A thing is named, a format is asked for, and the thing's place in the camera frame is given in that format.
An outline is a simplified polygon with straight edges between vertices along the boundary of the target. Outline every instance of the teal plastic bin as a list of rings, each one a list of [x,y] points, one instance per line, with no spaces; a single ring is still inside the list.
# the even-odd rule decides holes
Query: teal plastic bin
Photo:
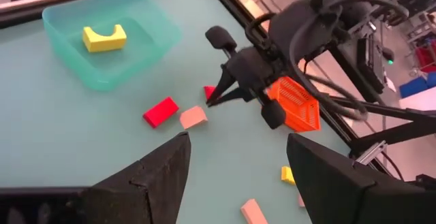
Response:
[[[180,29],[152,0],[77,0],[46,8],[44,28],[54,53],[90,88],[109,91],[158,62],[181,38]],[[82,33],[112,35],[120,24],[122,50],[89,53]]]

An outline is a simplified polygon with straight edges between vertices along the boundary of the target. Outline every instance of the light blue table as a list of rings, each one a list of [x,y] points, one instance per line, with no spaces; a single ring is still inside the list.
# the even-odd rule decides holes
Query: light blue table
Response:
[[[204,32],[225,27],[248,46],[218,0],[156,0],[183,30],[183,41],[152,69],[117,90],[84,87],[53,56],[42,22],[0,31],[0,187],[93,185],[182,131],[178,116],[151,129],[142,113],[167,96],[181,111],[201,105],[209,122],[189,130],[191,165],[178,223],[246,223],[239,208],[256,198],[269,223],[310,223],[297,188],[280,181],[290,130],[270,130],[253,101],[204,105],[225,55]],[[340,153],[349,149],[323,121],[305,133]]]

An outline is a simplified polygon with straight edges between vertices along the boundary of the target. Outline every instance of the orange mesh basket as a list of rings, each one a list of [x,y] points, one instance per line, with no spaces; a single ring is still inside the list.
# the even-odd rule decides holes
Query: orange mesh basket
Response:
[[[271,85],[268,96],[280,103],[286,112],[285,124],[295,132],[321,129],[318,101],[291,78],[278,79]]]

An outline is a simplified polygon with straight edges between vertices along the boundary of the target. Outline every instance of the yellow block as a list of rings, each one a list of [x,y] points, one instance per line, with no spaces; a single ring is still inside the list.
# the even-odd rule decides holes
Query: yellow block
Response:
[[[281,180],[292,185],[295,185],[294,176],[292,175],[291,167],[283,166],[281,168]]]
[[[115,25],[111,36],[96,34],[92,28],[83,28],[83,42],[89,52],[102,52],[122,49],[127,41],[127,36],[120,24]]]

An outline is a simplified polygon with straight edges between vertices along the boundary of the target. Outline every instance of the toy block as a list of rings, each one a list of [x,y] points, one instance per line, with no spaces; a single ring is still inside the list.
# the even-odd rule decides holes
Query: toy block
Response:
[[[305,203],[302,201],[301,194],[298,194],[298,205],[299,205],[300,207],[306,207],[306,206],[305,206]]]
[[[183,129],[188,129],[205,121],[207,121],[206,114],[199,106],[190,108],[189,110],[182,112],[180,115],[180,123],[182,124]]]
[[[292,185],[295,185],[294,176],[292,175],[291,167],[283,166],[281,168],[281,180]]]
[[[215,90],[215,87],[205,86],[203,88],[204,88],[204,94],[206,95],[206,100],[207,100],[212,95],[213,91]]]
[[[127,41],[127,36],[121,25],[114,27],[114,33],[111,36],[97,34],[90,27],[83,28],[83,42],[88,52],[102,52],[109,50],[122,49]]]
[[[145,112],[142,117],[152,128],[156,128],[175,114],[177,110],[177,104],[171,99],[171,97],[167,97],[149,111]]]
[[[268,224],[264,214],[260,210],[260,207],[255,199],[250,199],[241,208],[240,211],[243,213],[248,224]]]

